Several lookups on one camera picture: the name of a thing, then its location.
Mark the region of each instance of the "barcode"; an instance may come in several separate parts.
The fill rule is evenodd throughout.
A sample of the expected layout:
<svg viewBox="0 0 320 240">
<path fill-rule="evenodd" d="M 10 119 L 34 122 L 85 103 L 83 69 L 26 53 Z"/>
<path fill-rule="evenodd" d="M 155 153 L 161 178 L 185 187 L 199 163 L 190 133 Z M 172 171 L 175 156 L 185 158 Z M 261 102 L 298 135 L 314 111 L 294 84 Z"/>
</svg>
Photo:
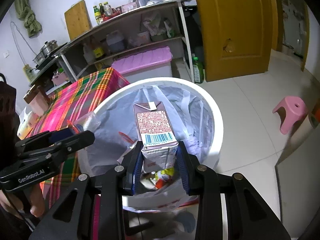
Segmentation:
<svg viewBox="0 0 320 240">
<path fill-rule="evenodd" d="M 172 136 L 168 132 L 160 134 L 145 134 L 144 136 L 146 139 L 146 145 L 157 145 L 172 141 Z"/>
</svg>

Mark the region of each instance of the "pink lid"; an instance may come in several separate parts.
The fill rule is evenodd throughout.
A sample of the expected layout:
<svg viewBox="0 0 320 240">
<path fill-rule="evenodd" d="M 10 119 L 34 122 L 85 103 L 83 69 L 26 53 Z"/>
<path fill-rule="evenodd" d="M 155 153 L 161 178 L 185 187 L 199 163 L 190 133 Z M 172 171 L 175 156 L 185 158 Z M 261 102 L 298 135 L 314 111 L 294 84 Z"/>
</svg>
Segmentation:
<svg viewBox="0 0 320 240">
<path fill-rule="evenodd" d="M 167 63 L 171 60 L 172 54 L 167 46 L 116 60 L 112 63 L 111 67 L 120 74 L 126 74 L 135 70 Z"/>
</svg>

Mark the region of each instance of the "finger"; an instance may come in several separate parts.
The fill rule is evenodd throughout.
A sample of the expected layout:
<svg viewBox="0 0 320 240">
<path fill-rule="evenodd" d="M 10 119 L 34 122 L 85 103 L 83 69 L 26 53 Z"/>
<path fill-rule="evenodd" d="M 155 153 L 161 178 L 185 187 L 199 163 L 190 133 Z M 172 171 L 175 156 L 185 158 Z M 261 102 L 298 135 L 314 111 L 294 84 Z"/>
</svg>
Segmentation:
<svg viewBox="0 0 320 240">
<path fill-rule="evenodd" d="M 23 210 L 23 204 L 20 199 L 18 199 L 15 195 L 11 193 L 7 193 L 8 197 L 10 198 L 12 204 L 18 209 Z M 0 190 L 0 200 L 7 206 L 13 208 L 9 202 L 9 200 L 6 198 L 2 190 Z"/>
<path fill-rule="evenodd" d="M 31 204 L 30 213 L 35 217 L 42 216 L 44 213 L 45 204 L 42 190 L 39 184 L 36 184 L 32 187 L 29 199 Z"/>
<path fill-rule="evenodd" d="M 22 217 L 20 216 L 20 214 L 11 206 L 6 205 L 3 201 L 0 200 L 0 204 L 3 207 L 3 209 L 9 213 L 11 213 L 12 215 L 16 216 L 19 219 L 22 219 Z"/>
</svg>

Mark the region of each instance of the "cutting board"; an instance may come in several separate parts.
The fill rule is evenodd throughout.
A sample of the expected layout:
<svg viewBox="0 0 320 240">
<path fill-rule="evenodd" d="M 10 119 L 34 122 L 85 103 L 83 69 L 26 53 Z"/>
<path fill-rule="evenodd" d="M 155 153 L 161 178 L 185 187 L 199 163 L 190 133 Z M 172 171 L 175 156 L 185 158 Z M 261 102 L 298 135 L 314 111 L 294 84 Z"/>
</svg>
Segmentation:
<svg viewBox="0 0 320 240">
<path fill-rule="evenodd" d="M 85 1 L 81 0 L 64 13 L 70 40 L 92 28 Z"/>
</svg>

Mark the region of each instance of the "pink stool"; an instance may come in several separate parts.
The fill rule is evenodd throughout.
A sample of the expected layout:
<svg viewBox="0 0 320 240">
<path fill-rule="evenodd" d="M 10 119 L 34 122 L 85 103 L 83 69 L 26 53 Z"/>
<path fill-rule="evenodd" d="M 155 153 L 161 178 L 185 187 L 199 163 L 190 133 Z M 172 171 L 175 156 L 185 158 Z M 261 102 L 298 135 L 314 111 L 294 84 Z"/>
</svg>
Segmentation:
<svg viewBox="0 0 320 240">
<path fill-rule="evenodd" d="M 307 106 L 300 97 L 285 97 L 272 112 L 275 113 L 280 107 L 285 109 L 285 119 L 280 126 L 280 132 L 282 134 L 287 134 L 295 122 L 304 119 L 308 114 Z"/>
</svg>

